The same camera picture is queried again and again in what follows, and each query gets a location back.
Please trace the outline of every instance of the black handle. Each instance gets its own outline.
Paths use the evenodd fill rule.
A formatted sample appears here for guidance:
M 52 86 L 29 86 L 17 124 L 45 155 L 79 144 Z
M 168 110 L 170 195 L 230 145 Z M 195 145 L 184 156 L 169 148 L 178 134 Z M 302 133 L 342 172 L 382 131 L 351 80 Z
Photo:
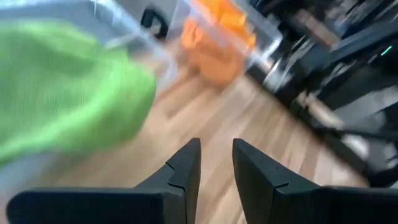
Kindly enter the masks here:
M 141 25 L 147 29 L 151 28 L 155 19 L 160 22 L 160 30 L 159 33 L 155 34 L 155 37 L 158 39 L 164 39 L 167 35 L 169 25 L 167 24 L 165 17 L 156 9 L 152 7 L 145 9 L 142 15 Z

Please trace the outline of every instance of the green towel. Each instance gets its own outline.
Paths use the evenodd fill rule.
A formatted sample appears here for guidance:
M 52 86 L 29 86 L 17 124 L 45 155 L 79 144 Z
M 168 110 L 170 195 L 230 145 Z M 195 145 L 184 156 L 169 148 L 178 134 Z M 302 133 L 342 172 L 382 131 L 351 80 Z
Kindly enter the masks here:
M 63 22 L 0 24 L 0 164 L 42 151 L 131 139 L 153 102 L 153 74 Z

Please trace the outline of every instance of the clear plastic bin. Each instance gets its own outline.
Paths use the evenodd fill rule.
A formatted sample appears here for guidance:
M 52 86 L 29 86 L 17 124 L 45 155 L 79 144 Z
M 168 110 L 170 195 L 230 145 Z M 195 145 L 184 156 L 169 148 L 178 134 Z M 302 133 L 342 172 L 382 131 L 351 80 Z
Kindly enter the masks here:
M 168 41 L 177 39 L 181 49 L 187 53 L 189 64 L 198 67 L 204 77 L 217 85 L 229 84 L 255 61 L 269 58 L 282 41 L 277 27 L 247 2 L 231 2 L 247 16 L 245 25 L 255 35 L 254 47 L 222 26 L 219 18 L 215 18 L 199 0 L 178 1 L 167 36 Z M 194 47 L 187 47 L 187 36 L 195 39 Z
M 157 76 L 158 92 L 167 87 L 177 74 L 174 59 L 113 1 L 0 1 L 0 22 L 35 19 L 69 21 L 83 32 L 95 36 L 106 47 L 126 46 L 132 61 L 147 65 Z M 0 166 L 0 223 L 10 196 L 31 187 L 32 181 L 42 177 L 44 172 L 79 159 L 79 155 L 49 152 L 25 156 Z

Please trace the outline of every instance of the orange object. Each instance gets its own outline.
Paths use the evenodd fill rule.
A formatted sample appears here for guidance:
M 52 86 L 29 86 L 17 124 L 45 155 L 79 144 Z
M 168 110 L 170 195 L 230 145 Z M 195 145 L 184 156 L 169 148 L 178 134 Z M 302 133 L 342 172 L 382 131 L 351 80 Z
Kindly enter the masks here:
M 236 34 L 248 47 L 253 48 L 256 36 L 246 25 L 246 15 L 227 0 L 198 0 L 208 8 L 217 24 Z M 232 44 L 221 46 L 194 17 L 189 17 L 183 27 L 181 43 L 187 50 L 190 65 L 198 67 L 210 82 L 225 86 L 243 73 L 245 56 Z

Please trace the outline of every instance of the wooden floor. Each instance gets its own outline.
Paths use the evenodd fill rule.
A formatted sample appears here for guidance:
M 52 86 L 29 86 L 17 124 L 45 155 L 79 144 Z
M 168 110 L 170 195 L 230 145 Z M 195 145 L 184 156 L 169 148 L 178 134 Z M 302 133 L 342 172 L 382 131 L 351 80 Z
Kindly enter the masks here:
M 202 145 L 197 223 L 245 223 L 233 176 L 234 138 L 243 138 L 320 185 L 364 185 L 248 77 L 219 90 L 191 68 L 181 66 L 178 76 L 178 82 L 158 97 L 135 140 L 113 151 L 60 158 L 33 183 L 15 190 L 30 186 L 133 187 L 194 137 Z M 2 195 L 2 204 L 10 196 Z

